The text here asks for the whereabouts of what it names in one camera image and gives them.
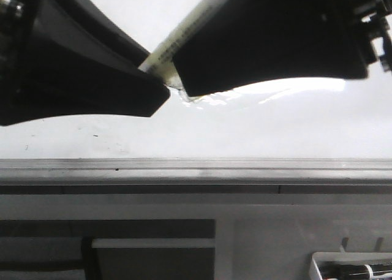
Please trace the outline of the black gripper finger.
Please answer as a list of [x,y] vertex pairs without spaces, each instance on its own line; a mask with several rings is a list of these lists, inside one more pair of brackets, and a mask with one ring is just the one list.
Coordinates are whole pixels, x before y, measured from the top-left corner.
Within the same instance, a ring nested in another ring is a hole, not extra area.
[[228,0],[175,53],[190,96],[282,78],[364,79],[345,0]]
[[91,0],[1,0],[1,125],[150,117],[169,99],[148,52]]

